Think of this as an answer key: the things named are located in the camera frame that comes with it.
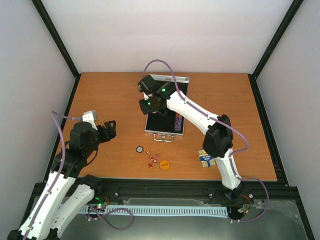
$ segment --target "brown tabletop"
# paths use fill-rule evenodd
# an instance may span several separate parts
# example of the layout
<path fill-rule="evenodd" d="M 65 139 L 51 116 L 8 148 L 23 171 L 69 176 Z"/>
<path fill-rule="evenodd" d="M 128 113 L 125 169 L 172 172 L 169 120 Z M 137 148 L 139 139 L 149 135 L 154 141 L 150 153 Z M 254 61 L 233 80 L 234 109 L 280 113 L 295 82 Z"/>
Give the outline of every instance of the brown tabletop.
<path fill-rule="evenodd" d="M 81 75 L 69 112 L 71 117 L 81 117 L 84 112 L 96 110 L 96 124 L 116 121 L 116 137 L 99 146 L 94 162 L 85 167 L 80 176 L 91 174 L 102 178 L 139 178 L 171 180 L 221 180 L 217 166 L 203 168 L 198 155 L 204 135 L 186 120 L 184 136 L 173 142 L 157 142 L 145 133 L 146 116 L 138 101 L 143 94 L 138 91 L 140 72 L 84 72 Z M 221 116 L 226 114 L 231 125 L 244 134 L 248 151 L 235 154 L 237 169 L 243 178 L 257 177 L 276 181 L 276 174 L 268 150 L 248 75 L 245 73 L 177 73 L 190 77 L 187 96 L 206 110 Z M 65 140 L 74 122 L 67 120 Z M 233 149 L 245 147 L 245 142 L 233 133 Z M 151 163 L 148 155 L 137 153 L 137 146 L 168 160 L 170 168 L 162 170 L 159 163 Z"/>

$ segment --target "black robotic joint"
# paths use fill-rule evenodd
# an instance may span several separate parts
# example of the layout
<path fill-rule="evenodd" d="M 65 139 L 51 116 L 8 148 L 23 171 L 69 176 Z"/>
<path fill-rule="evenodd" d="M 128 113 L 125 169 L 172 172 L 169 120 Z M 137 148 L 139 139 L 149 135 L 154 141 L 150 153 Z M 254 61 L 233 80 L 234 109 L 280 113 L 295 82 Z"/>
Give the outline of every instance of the black robotic joint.
<path fill-rule="evenodd" d="M 231 126 L 230 118 L 223 114 L 218 116 L 218 120 Z M 205 134 L 203 141 L 203 150 L 213 158 L 223 158 L 228 149 L 232 148 L 234 135 L 232 131 L 219 124 L 218 122 L 208 126 L 208 131 Z"/>

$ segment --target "white backdrop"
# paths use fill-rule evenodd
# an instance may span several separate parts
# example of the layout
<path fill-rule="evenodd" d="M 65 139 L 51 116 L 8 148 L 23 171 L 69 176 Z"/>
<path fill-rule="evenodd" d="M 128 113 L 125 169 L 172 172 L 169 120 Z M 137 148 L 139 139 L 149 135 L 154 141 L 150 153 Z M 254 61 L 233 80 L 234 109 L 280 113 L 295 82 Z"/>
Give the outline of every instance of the white backdrop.
<path fill-rule="evenodd" d="M 17 229 L 57 137 L 74 78 L 30 0 L 0 0 L 0 239 Z"/>
<path fill-rule="evenodd" d="M 292 0 L 44 0 L 79 72 L 252 73 Z M 160 63 L 151 71 L 166 71 Z"/>
<path fill-rule="evenodd" d="M 289 183 L 320 239 L 320 1 L 301 5 L 257 82 Z"/>

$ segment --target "metal handle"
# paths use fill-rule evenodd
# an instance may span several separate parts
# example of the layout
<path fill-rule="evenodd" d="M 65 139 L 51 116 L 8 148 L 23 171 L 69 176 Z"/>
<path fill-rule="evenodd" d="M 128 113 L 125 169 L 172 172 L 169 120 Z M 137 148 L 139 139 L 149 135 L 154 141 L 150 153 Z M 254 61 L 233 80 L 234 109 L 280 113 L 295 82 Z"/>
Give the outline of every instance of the metal handle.
<path fill-rule="evenodd" d="M 166 134 L 161 134 L 161 139 L 157 138 L 157 135 L 156 133 L 153 134 L 153 140 L 155 141 L 158 141 L 158 142 L 167 142 L 167 143 L 171 143 L 173 140 L 174 140 L 174 137 L 175 136 L 172 136 L 172 135 L 168 135 L 169 137 L 171 137 L 170 140 L 167 140 L 166 137 L 167 135 Z"/>

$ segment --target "gray floor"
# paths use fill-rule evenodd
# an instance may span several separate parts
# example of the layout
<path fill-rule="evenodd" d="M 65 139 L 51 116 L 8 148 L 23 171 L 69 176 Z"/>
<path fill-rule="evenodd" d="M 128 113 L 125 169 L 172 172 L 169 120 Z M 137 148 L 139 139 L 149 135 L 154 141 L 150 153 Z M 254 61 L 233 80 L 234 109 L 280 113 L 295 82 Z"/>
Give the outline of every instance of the gray floor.
<path fill-rule="evenodd" d="M 276 202 L 266 214 L 250 223 L 233 223 L 213 217 L 143 217 L 134 218 L 131 228 L 110 229 L 102 221 L 88 221 L 78 214 L 61 240 L 307 240 L 295 204 Z M 251 207 L 245 219 L 262 210 Z M 125 227 L 129 216 L 110 216 L 109 222 Z"/>

